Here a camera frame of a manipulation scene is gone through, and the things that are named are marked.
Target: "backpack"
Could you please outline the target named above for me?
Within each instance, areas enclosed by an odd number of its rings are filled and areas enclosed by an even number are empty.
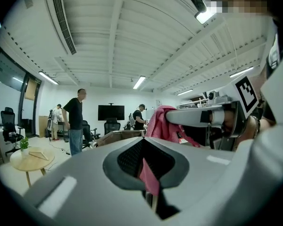
[[[130,113],[130,115],[129,115],[129,122],[130,122],[131,127],[135,125],[135,119],[133,118],[132,113]]]

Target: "green plant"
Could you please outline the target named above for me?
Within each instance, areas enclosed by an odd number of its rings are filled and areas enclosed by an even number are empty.
[[[28,144],[28,138],[27,137],[21,139],[21,141],[20,141],[20,148],[21,148],[21,150],[27,149],[28,145],[29,144]]]

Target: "white shirt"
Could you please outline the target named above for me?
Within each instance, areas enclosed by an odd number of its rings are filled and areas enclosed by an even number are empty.
[[[62,110],[61,109],[55,109],[53,112],[52,112],[52,122],[57,124],[58,121],[61,120],[61,115],[62,115]]]

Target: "cable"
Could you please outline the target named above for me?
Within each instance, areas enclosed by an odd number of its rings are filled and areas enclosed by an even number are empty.
[[[239,68],[237,50],[236,50],[236,47],[235,47],[235,44],[234,44],[234,40],[233,40],[233,37],[232,37],[232,33],[231,33],[231,31],[230,31],[230,27],[229,27],[229,25],[228,25],[228,23],[227,23],[227,20],[225,19],[224,15],[222,15],[222,18],[223,18],[223,20],[224,20],[224,22],[225,22],[225,24],[226,24],[227,30],[228,30],[228,32],[229,32],[229,34],[230,34],[230,37],[231,37],[231,40],[232,40],[232,44],[233,44],[233,47],[234,47],[234,51],[235,51],[236,63],[237,63],[237,66],[238,66],[238,68]]]
[[[61,149],[62,151],[66,151],[64,148],[60,148],[60,147],[54,146],[53,144],[50,143],[50,141],[49,141],[49,145],[51,145],[52,147],[54,147],[54,148],[56,148],[56,149]]]
[[[51,167],[53,166],[53,165],[55,165],[55,164],[57,164],[58,162],[55,162],[54,164],[52,164],[48,169],[45,169],[46,171],[51,171],[50,169],[51,169]]]

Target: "glass window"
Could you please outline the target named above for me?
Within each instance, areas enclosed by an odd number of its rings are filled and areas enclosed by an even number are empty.
[[[18,108],[25,72],[13,61],[0,53],[0,112],[10,107],[15,113],[15,124],[18,124]]]

